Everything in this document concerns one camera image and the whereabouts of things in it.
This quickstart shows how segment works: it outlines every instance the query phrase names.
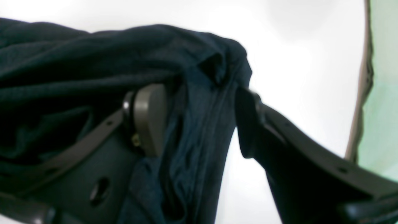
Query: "white background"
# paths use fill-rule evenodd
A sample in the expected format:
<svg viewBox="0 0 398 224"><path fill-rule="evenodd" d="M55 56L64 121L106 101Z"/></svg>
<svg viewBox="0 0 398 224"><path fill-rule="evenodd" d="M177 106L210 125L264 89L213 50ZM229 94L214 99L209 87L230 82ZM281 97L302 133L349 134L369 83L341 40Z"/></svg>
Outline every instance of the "white background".
<svg viewBox="0 0 398 224"><path fill-rule="evenodd" d="M0 0L0 17L99 31L170 24L240 42L250 88L343 157L364 39L363 0ZM0 216L0 223L14 224ZM228 153L217 224L281 223L264 170Z"/></svg>

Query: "dark green fabric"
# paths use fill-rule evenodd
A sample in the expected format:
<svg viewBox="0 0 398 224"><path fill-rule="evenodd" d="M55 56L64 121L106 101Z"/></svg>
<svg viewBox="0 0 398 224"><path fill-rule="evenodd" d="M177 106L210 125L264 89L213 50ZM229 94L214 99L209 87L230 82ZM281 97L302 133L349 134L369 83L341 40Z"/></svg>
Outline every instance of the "dark green fabric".
<svg viewBox="0 0 398 224"><path fill-rule="evenodd" d="M212 223L234 92L250 75L243 47L210 33L166 25L88 33L0 19L0 173L46 161L120 108L128 90L163 82L167 147L135 165L119 223Z"/></svg>

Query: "green surface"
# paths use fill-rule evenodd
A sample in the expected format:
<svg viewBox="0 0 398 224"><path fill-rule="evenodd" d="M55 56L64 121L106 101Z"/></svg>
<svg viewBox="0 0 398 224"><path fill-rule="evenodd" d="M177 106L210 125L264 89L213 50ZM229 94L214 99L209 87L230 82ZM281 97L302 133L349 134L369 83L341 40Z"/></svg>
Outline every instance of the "green surface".
<svg viewBox="0 0 398 224"><path fill-rule="evenodd" d="M359 165L398 181L398 1L371 0L373 87L363 106Z"/></svg>

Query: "brown edge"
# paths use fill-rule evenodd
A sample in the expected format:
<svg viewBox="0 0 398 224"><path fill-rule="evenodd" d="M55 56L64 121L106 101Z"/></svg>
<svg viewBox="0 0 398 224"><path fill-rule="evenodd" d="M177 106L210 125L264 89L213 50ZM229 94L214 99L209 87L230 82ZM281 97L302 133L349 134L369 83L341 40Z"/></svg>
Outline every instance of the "brown edge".
<svg viewBox="0 0 398 224"><path fill-rule="evenodd" d="M358 96L355 106L354 117L351 124L351 132L348 139L345 159L358 163L358 146L363 134L363 105L370 93L373 85L373 68L372 68L372 35L371 35L371 9L370 0L365 2L365 41L363 47L363 57L359 72Z"/></svg>

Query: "navy blue cloth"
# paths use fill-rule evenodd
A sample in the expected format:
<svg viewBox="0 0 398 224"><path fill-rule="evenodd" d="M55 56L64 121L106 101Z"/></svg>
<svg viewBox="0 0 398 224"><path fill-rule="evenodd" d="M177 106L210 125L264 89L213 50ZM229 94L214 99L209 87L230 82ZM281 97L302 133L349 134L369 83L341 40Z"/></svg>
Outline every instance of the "navy blue cloth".
<svg viewBox="0 0 398 224"><path fill-rule="evenodd" d="M130 89L165 83L165 151L135 165L118 223L212 223L234 93L250 76L244 48L210 33L167 25L88 33L0 18L0 176L79 141Z"/></svg>

